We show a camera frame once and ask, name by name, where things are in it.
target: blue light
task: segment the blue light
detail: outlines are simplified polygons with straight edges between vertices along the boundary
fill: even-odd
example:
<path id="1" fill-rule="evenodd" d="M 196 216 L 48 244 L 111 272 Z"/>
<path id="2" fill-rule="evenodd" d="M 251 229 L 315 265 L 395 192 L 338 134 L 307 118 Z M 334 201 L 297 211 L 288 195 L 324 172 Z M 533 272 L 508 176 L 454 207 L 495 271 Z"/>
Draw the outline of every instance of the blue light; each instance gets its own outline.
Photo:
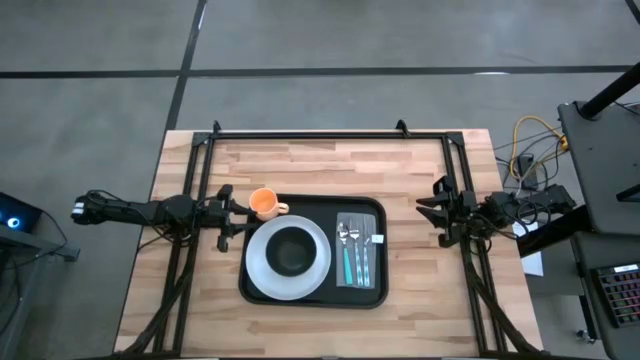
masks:
<path id="1" fill-rule="evenodd" d="M 18 226 L 20 226 L 20 219 L 11 218 L 11 219 L 7 220 L 7 225 L 9 225 L 10 228 L 15 229 Z"/>

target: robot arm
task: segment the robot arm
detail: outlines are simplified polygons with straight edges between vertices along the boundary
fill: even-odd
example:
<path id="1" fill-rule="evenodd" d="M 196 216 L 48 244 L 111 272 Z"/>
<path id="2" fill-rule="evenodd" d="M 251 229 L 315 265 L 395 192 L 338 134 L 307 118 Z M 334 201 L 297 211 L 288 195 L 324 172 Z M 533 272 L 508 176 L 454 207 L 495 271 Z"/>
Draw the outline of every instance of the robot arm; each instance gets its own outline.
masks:
<path id="1" fill-rule="evenodd" d="M 238 205 L 231 198 L 232 192 L 233 186 L 227 184 L 222 186 L 215 197 L 201 201 L 195 201 L 189 195 L 175 195 L 165 200 L 138 203 L 122 200 L 106 191 L 91 190 L 76 198 L 71 218 L 79 225 L 115 221 L 142 226 L 164 226 L 172 233 L 185 236 L 199 228 L 217 228 L 220 229 L 218 250 L 227 252 L 230 237 L 257 226 L 231 223 L 229 215 L 232 213 L 255 215 L 253 210 Z"/>

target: black bowl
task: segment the black bowl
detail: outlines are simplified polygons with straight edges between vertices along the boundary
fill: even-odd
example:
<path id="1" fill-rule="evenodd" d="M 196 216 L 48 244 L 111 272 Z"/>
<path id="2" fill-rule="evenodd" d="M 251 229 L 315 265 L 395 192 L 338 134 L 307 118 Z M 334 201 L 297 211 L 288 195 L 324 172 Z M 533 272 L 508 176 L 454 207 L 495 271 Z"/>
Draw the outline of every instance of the black bowl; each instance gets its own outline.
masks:
<path id="1" fill-rule="evenodd" d="M 267 263 L 282 276 L 298 276 L 309 270 L 316 259 L 313 237 L 297 227 L 276 231 L 267 243 Z"/>

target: gray floor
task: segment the gray floor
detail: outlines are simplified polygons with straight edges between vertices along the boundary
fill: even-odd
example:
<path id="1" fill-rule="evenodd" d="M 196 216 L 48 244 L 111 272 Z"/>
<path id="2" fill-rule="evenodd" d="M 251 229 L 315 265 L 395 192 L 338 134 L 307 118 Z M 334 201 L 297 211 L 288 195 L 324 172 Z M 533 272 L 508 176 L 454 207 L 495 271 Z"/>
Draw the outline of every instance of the gray floor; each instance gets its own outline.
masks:
<path id="1" fill-rule="evenodd" d="M 177 69 L 195 5 L 0 0 L 0 71 Z M 640 59 L 639 35 L 623 0 L 211 0 L 193 67 L 619 65 Z M 190 79 L 177 128 L 214 119 L 229 129 L 389 128 L 402 118 L 414 128 L 489 128 L 497 146 L 521 116 L 557 126 L 558 104 L 617 75 Z M 148 197 L 174 87 L 175 79 L 0 80 L 0 167 L 9 169 L 0 191 L 50 211 L 82 248 L 75 264 L 49 264 L 20 358 L 111 351 L 139 228 L 74 226 L 68 212 L 90 188 Z M 525 124 L 521 137 L 542 130 Z M 496 154 L 508 158 L 509 149 Z M 560 165 L 556 182 L 582 201 L 569 156 Z M 547 350 L 603 356 L 573 339 L 584 326 L 575 297 L 530 285 Z"/>

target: orange mug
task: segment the orange mug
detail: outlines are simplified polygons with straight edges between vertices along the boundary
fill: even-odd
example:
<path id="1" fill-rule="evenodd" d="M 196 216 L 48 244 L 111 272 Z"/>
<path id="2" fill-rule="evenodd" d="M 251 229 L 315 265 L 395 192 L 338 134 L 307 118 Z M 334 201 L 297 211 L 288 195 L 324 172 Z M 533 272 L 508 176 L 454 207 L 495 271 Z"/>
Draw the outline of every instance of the orange mug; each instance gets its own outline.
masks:
<path id="1" fill-rule="evenodd" d="M 276 193 L 268 188 L 261 188 L 253 192 L 249 197 L 249 206 L 255 211 L 258 219 L 269 221 L 278 214 L 289 212 L 289 205 L 278 202 Z"/>

